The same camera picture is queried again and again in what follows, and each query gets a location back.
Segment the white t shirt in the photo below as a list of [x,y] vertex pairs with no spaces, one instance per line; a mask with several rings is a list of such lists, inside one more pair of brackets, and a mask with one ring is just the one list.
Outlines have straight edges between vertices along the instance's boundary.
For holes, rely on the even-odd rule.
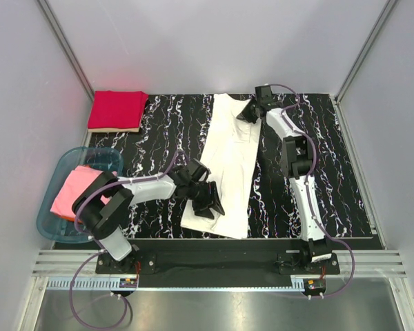
[[214,219],[197,217],[188,201],[181,227],[223,237],[245,239],[248,235],[248,202],[259,146],[261,121],[247,123],[237,115],[249,104],[228,94],[215,94],[213,113],[201,163],[210,170],[225,215],[214,212]]

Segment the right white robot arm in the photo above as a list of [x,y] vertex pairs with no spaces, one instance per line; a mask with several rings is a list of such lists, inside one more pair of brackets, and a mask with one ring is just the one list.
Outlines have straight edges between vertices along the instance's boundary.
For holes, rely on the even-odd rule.
[[280,162],[283,175],[295,194],[297,213],[301,221],[297,264],[307,273],[315,273],[332,256],[328,235],[323,228],[315,192],[314,171],[317,148],[311,137],[294,124],[282,108],[270,85],[255,87],[255,97],[237,115],[247,123],[265,121],[282,140]]

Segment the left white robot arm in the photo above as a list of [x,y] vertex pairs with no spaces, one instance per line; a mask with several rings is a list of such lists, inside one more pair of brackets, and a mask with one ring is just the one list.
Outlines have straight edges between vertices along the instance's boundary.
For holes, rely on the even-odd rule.
[[111,265],[121,273],[135,266],[133,248],[122,234],[121,221],[131,205],[153,200],[187,199],[197,217],[225,215],[210,170],[196,159],[148,177],[121,178],[102,172],[72,204],[76,220],[111,256]]

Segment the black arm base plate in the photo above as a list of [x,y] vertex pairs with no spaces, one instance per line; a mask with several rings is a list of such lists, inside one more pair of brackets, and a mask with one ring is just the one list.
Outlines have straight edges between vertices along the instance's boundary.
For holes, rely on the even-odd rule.
[[122,262],[109,254],[99,257],[96,272],[156,279],[210,278],[227,283],[340,274],[335,255],[311,267],[298,265],[298,239],[133,239],[131,243],[135,249]]

